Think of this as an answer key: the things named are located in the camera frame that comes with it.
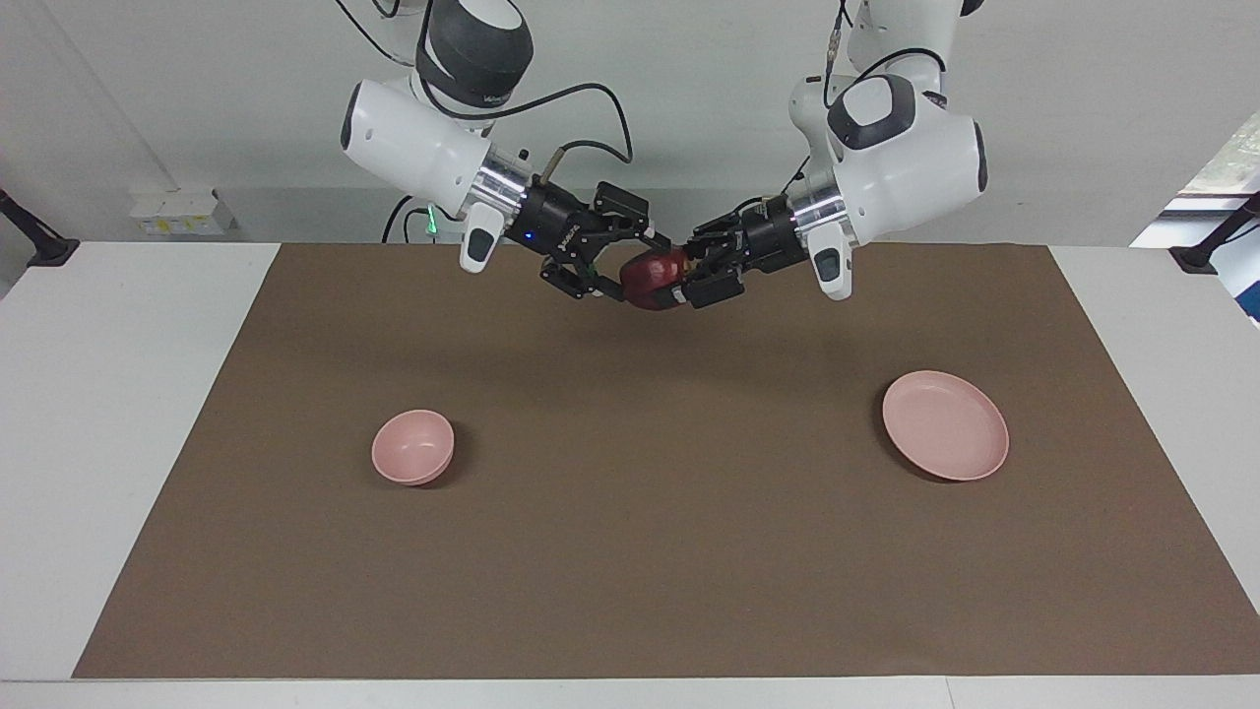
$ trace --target red apple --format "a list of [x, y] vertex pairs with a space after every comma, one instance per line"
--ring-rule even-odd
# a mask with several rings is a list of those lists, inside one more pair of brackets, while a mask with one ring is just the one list
[[679, 302], [659, 297], [656, 290], [673, 287], [687, 275], [687, 253], [682, 248], [669, 252], [646, 251], [621, 266], [621, 288], [626, 301], [644, 310], [668, 310]]

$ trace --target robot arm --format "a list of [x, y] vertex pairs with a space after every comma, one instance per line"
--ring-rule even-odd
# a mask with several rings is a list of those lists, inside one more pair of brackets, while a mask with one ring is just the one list
[[810, 147], [803, 179], [696, 228], [673, 256], [685, 257], [674, 283], [638, 287], [645, 263], [664, 256], [627, 264], [631, 302], [704, 307], [742, 293], [747, 269], [805, 259], [822, 290], [843, 300], [853, 291], [853, 248], [979, 196], [988, 183], [979, 125], [948, 110], [941, 86], [959, 16], [978, 6], [969, 1], [960, 13], [958, 0], [863, 0], [848, 48], [861, 76], [810, 77], [793, 92], [789, 112]]
[[595, 261], [621, 239], [669, 248], [650, 227], [648, 203], [601, 183], [588, 205], [534, 174], [524, 154], [495, 147], [490, 118], [529, 65], [529, 28], [510, 0], [431, 1], [416, 69], [391, 86], [359, 83], [341, 149], [402, 191], [462, 217], [460, 264], [469, 272], [481, 272], [509, 238], [542, 254], [542, 277], [566, 293], [622, 298]]

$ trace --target window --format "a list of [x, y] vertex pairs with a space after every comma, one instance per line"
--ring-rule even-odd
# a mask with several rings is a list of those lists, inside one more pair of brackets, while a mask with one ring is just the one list
[[1234, 137], [1191, 180], [1182, 195], [1251, 194], [1260, 190], [1260, 113], [1242, 123]]

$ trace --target white wall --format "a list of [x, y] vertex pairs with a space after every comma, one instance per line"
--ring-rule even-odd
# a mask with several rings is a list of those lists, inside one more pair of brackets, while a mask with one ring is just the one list
[[18, 281], [23, 263], [33, 252], [34, 248], [26, 248], [26, 242], [18, 234], [18, 229], [0, 224], [0, 297]]
[[[519, 4], [538, 48], [519, 96], [601, 79], [635, 128], [635, 165], [575, 152], [563, 184], [649, 190], [678, 237], [779, 189], [804, 154], [785, 101], [822, 71], [833, 1]], [[32, 21], [42, 8], [72, 52]], [[900, 237], [1128, 243], [1260, 105], [1257, 23], [1255, 0], [990, 0], [961, 24], [950, 72], [953, 106], [985, 128], [990, 191]], [[129, 190], [161, 173], [84, 91], [76, 52], [180, 184], [222, 190], [246, 238], [375, 238], [393, 191], [336, 135], [354, 83], [397, 69], [331, 0], [0, 3], [0, 183], [68, 234], [134, 238]], [[495, 135], [541, 162], [617, 130], [591, 96]]]

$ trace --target pink bowl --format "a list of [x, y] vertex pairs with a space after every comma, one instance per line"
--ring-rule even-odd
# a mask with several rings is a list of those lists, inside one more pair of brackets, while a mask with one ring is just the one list
[[950, 481], [989, 477], [1011, 452], [1002, 412], [945, 373], [912, 373], [893, 383], [883, 397], [883, 423], [906, 458]]
[[372, 442], [372, 465], [399, 485], [432, 482], [451, 465], [455, 429], [435, 412], [407, 412], [381, 427]]

